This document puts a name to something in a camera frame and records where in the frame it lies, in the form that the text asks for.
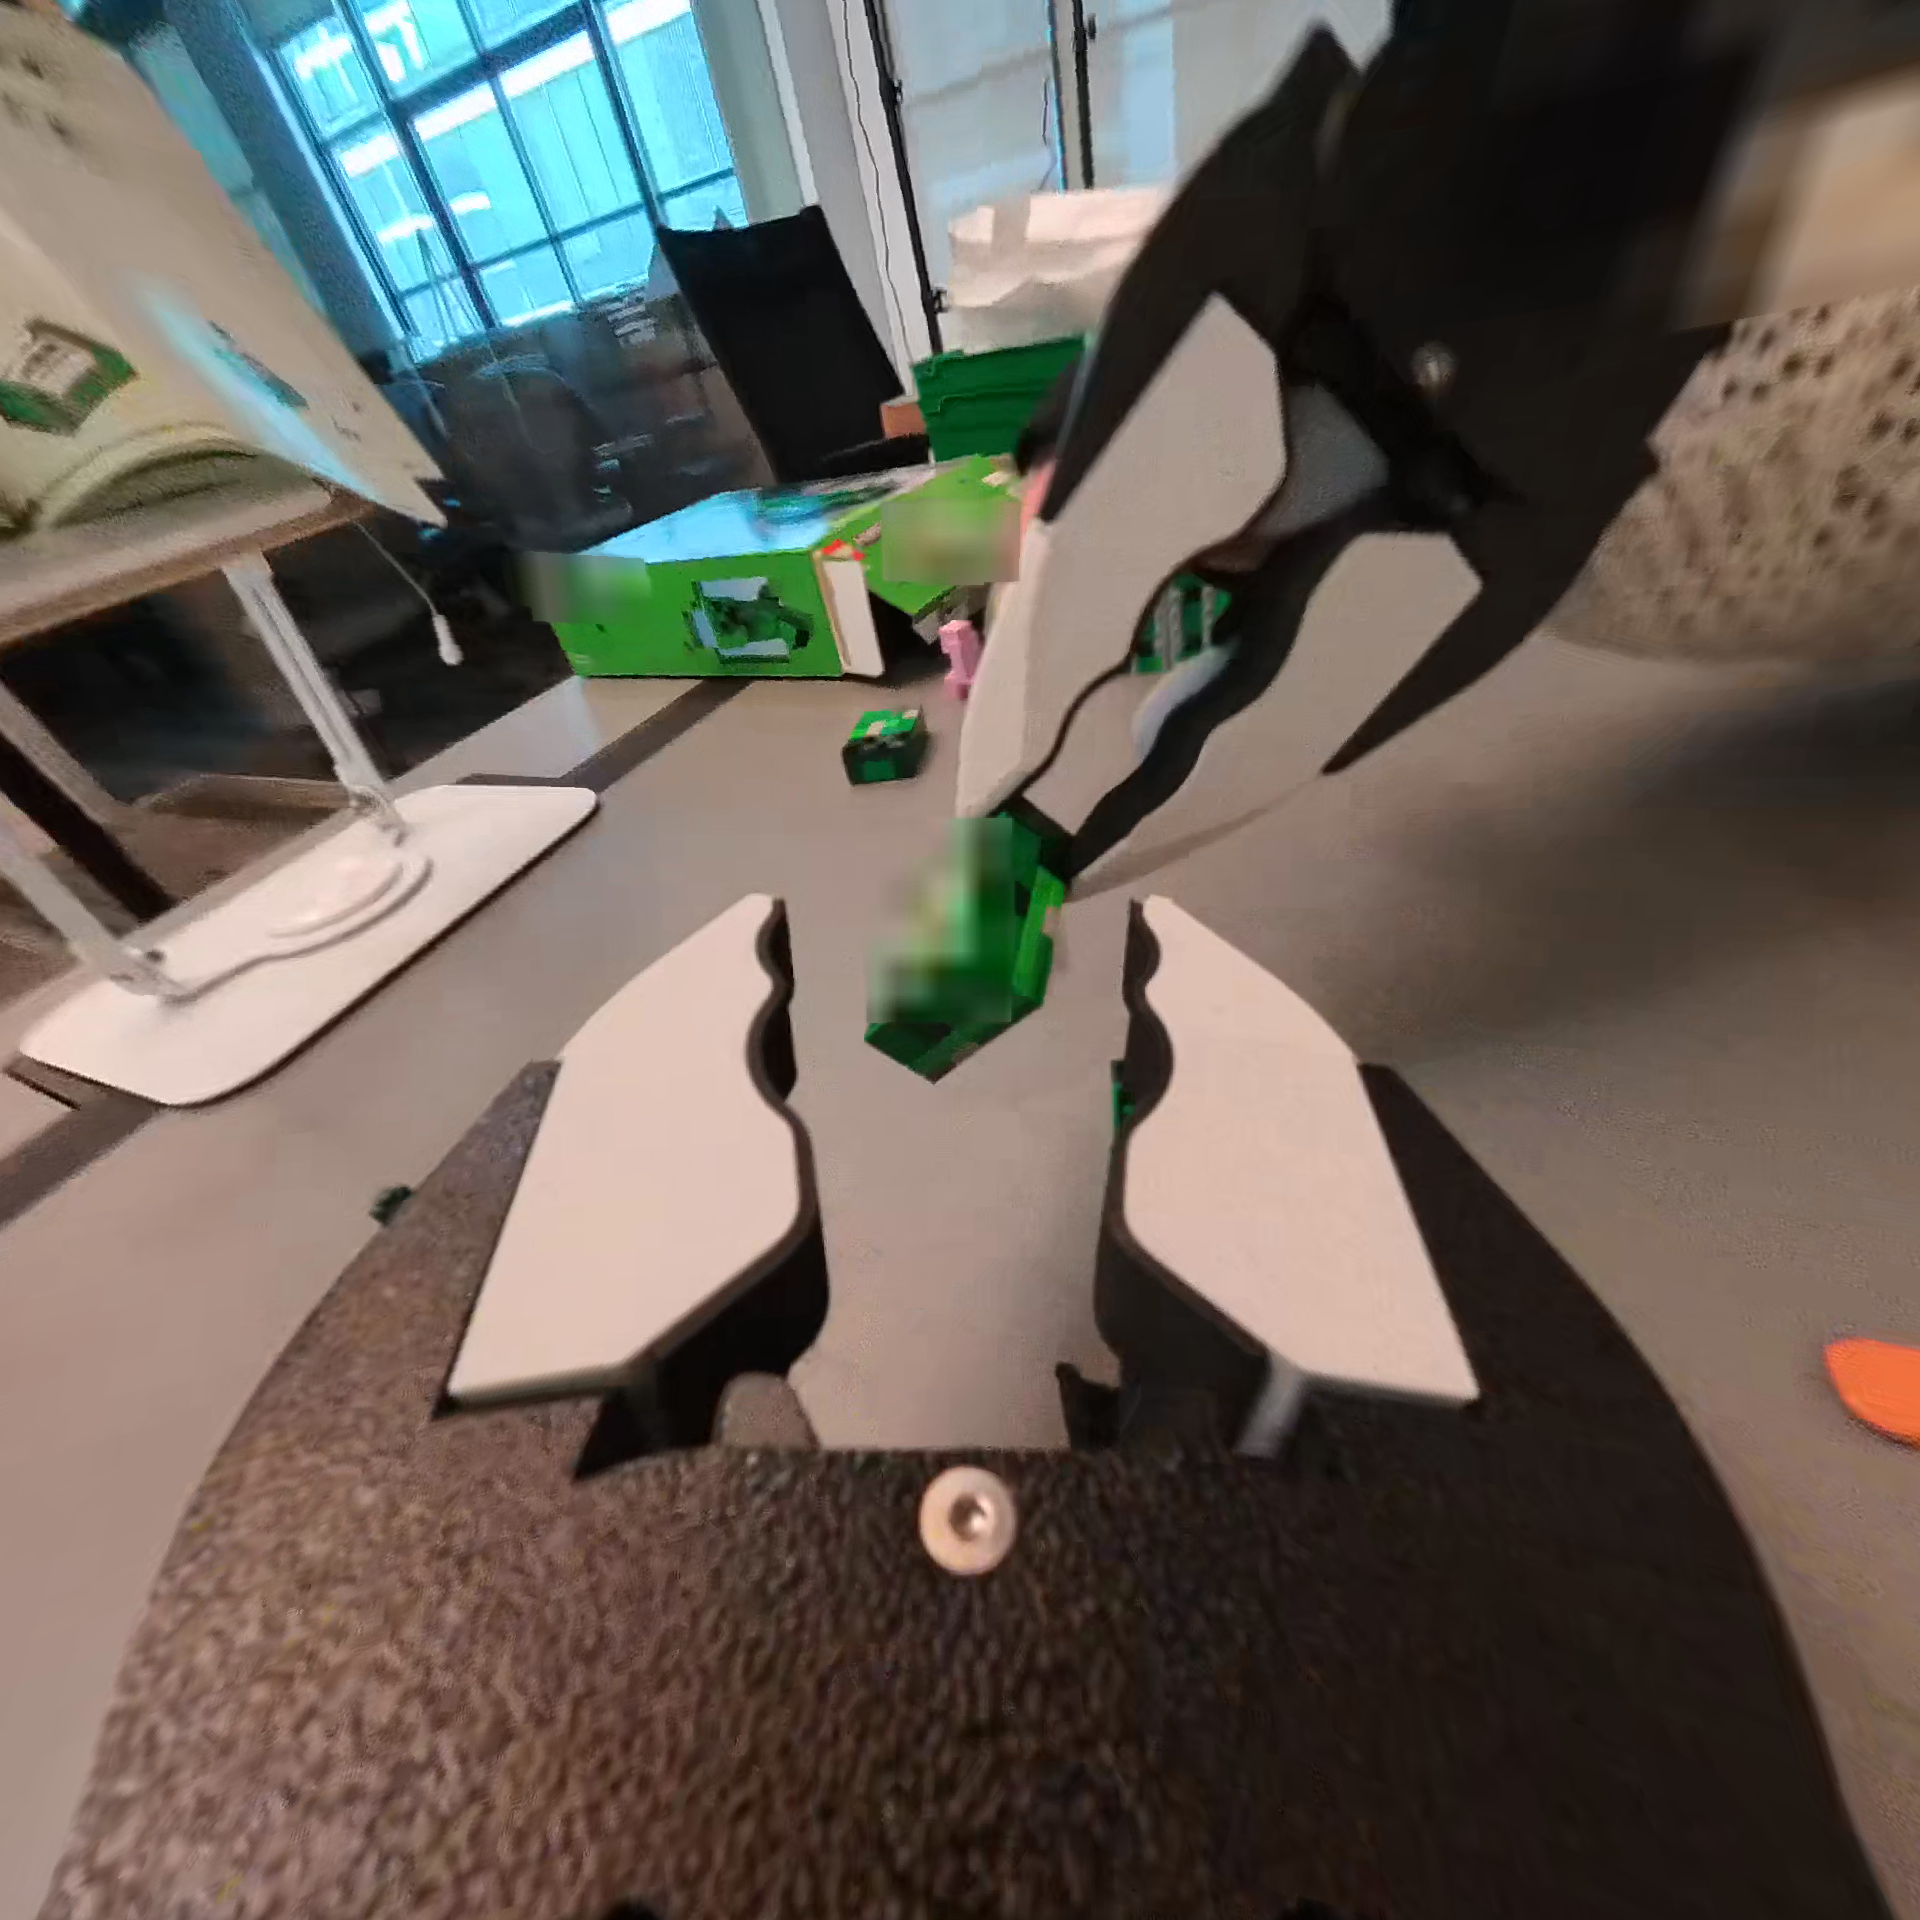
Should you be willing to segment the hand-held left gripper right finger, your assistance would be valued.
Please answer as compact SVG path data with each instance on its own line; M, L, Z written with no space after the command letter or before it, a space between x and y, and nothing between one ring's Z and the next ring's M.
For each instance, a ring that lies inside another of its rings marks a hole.
M1470 1408L1480 1382L1360 1059L1165 896L1133 900L1094 1326L1118 1436L1280 1456L1318 1397Z

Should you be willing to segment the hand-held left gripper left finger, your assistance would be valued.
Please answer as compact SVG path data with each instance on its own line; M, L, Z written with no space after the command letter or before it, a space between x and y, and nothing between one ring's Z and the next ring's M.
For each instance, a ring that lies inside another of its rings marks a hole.
M584 1456L821 1446L791 1381L829 1308L792 987L784 902L743 896L564 1044L445 1415L588 1400Z

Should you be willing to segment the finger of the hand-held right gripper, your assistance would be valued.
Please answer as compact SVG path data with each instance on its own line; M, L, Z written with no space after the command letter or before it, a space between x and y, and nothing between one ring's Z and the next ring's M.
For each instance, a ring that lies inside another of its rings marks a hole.
M1075 885L1144 879L1310 785L1478 587L1445 534L1365 534L1303 603L1255 609L1245 595L1227 660L1157 713L1151 755L1112 790L1139 821L1086 817Z
M1243 528L1283 473L1270 345L1217 294L1159 361L1093 462L1027 524L990 614L961 725L952 811L982 817L1055 755L1071 711L1120 672L1165 583Z

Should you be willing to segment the tall green creeper lego model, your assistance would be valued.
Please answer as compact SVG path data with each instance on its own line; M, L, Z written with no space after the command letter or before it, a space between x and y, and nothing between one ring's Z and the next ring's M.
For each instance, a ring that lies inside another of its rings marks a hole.
M1165 583L1136 625L1132 672L1157 676L1216 646L1216 630L1232 606L1223 585L1183 572Z

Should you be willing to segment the person's right forearm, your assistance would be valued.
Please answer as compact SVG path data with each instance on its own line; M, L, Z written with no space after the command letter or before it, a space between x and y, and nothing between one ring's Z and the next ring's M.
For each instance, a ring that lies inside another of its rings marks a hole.
M1915 289L1737 323L1649 447L1549 636L1681 665L1915 672Z

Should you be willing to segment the green lego box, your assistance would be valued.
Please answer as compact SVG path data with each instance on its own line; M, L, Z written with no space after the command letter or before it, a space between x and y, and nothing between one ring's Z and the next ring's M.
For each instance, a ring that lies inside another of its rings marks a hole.
M527 552L527 607L580 678L881 680L1009 572L1008 457L713 494L579 551Z

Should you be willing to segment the green plastic crate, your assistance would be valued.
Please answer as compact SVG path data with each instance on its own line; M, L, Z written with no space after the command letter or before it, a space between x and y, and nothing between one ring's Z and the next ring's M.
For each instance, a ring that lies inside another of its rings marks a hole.
M1060 376L1070 376L1086 334L990 349L947 349L913 363L913 397L934 463L1006 457Z

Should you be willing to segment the white plastic bag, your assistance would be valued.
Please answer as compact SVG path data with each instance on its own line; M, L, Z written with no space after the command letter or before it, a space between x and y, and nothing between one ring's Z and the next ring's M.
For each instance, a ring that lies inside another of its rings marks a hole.
M995 351L1089 336L1171 188L1037 191L949 221L944 342Z

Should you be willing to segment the white stand with clear arms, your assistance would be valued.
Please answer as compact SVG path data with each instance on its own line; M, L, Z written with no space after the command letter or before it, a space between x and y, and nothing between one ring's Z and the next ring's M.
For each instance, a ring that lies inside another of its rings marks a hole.
M593 816L596 795L576 784L393 795L270 572L272 551L364 509L316 483L253 483L5 542L5 643L224 575L347 799L323 839L260 878L127 935L5 823L5 879L79 967L13 1043L21 1073L173 1111L248 1089Z

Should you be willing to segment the dark chair backrest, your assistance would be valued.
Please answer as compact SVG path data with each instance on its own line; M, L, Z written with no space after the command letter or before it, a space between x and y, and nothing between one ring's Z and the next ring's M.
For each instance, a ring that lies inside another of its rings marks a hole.
M903 381L821 207L656 239L776 483L927 463L923 431L881 431Z

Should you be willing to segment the orange brick separator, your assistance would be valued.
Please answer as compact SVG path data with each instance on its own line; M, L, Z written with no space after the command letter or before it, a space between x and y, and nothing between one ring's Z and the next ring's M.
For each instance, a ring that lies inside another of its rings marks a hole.
M1845 1335L1825 1343L1823 1366L1832 1393L1863 1429L1917 1449L1917 1364L1913 1341Z

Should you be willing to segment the black grid window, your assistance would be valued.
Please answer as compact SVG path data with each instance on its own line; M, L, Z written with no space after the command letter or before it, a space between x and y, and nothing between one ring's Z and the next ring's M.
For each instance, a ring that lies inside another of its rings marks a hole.
M748 221L692 4L246 14L421 356L641 288L661 229Z

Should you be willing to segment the instruction booklet on stand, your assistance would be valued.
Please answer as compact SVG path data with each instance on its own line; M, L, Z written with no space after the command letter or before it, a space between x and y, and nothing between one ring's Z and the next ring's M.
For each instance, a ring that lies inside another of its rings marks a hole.
M132 64L5 4L5 537L275 473L444 524L441 469Z

